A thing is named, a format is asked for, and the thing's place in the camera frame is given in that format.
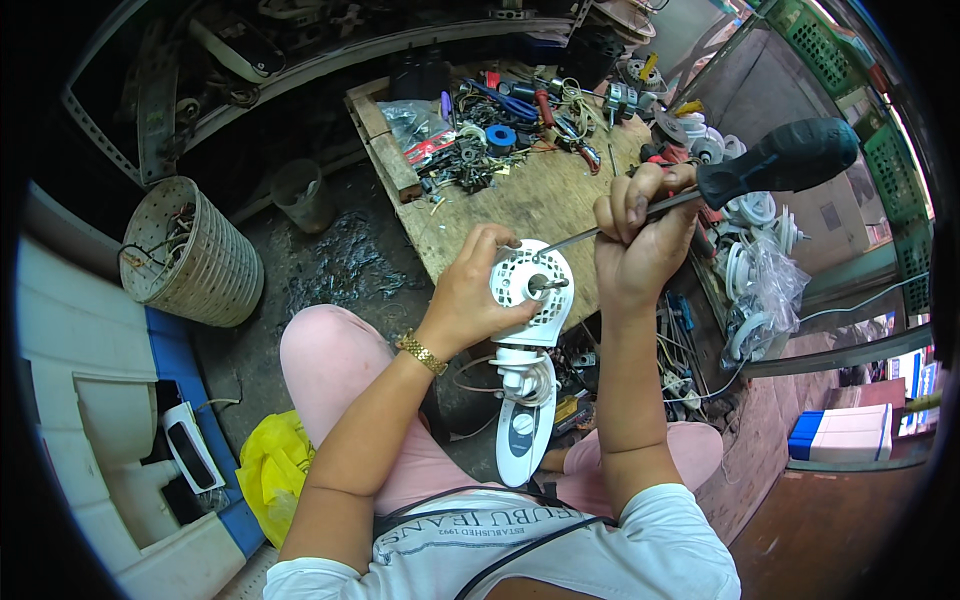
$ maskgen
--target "pink pants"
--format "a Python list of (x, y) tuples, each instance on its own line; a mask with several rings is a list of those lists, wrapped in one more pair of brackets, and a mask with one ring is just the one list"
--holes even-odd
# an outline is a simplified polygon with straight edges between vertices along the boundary
[[(373, 327), (353, 313), (322, 304), (299, 312), (280, 341), (280, 365), (290, 397), (314, 446), (319, 446), (355, 398), (387, 368), (394, 354)], [(723, 441), (710, 426), (669, 423), (667, 443), (692, 491), (720, 465)], [(374, 502), (385, 515), (435, 493), (477, 485), (444, 453), (419, 420), (413, 419), (393, 469)], [(600, 441), (594, 430), (570, 448), (557, 496), (596, 516), (611, 514), (600, 472)]]

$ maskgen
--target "gold watch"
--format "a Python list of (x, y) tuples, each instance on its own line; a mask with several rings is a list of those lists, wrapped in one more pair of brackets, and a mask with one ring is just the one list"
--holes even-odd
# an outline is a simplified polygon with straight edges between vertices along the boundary
[(401, 350), (406, 350), (413, 354), (414, 358), (422, 362), (426, 365), (427, 369), (437, 375), (442, 375), (446, 372), (448, 363), (442, 362), (434, 356), (430, 350), (424, 348), (423, 345), (417, 341), (417, 338), (414, 337), (414, 330), (412, 328), (407, 329), (406, 334), (396, 343), (396, 346)]

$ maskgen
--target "hand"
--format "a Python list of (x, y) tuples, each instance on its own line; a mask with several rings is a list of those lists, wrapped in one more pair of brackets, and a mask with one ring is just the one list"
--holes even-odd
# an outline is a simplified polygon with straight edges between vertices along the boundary
[(503, 226), (476, 226), (453, 264), (437, 279), (414, 336), (438, 359), (446, 362), (497, 331), (530, 321), (540, 311), (540, 303), (533, 300), (506, 308), (493, 298), (490, 273), (500, 246), (519, 248), (520, 242)]
[(641, 228), (647, 205), (695, 183), (693, 165), (679, 164), (665, 176), (660, 166), (647, 162), (632, 179), (614, 178), (610, 196), (593, 204), (597, 226), (603, 230), (597, 235), (594, 261), (605, 322), (624, 324), (656, 307), (663, 284), (684, 262), (703, 201), (674, 206), (662, 219)]

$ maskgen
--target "shirt sleeve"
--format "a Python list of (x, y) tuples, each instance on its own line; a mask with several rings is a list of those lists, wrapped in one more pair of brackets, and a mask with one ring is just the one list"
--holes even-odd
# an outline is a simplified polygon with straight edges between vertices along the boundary
[(740, 597), (730, 551), (683, 485), (659, 484), (635, 495), (620, 514), (620, 531), (647, 550), (656, 548), (653, 554), (658, 556), (650, 558), (661, 573), (676, 571), (678, 577), (688, 578), (698, 572), (712, 583), (714, 598)]
[(360, 573), (330, 559), (302, 557), (283, 561), (267, 571), (263, 600), (339, 598), (343, 588), (352, 581), (360, 581)]

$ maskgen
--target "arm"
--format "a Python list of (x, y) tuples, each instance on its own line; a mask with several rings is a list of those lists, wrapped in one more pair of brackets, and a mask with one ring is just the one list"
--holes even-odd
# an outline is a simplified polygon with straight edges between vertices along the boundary
[[(496, 303), (490, 272), (497, 247), (519, 246), (497, 225), (474, 228), (452, 265), (437, 280), (415, 333), (441, 361), (540, 310), (527, 301)], [(319, 557), (366, 574), (371, 558), (373, 498), (386, 481), (434, 373), (402, 351), (358, 396), (317, 448), (279, 559)]]
[(632, 179), (615, 178), (610, 196), (594, 205), (603, 230), (594, 254), (603, 313), (597, 429), (616, 517), (637, 493), (683, 482), (666, 444), (656, 310), (663, 284), (684, 262), (701, 204), (681, 204), (641, 228), (648, 201), (688, 187), (695, 170), (678, 165), (671, 175), (665, 178), (658, 165), (643, 164)]

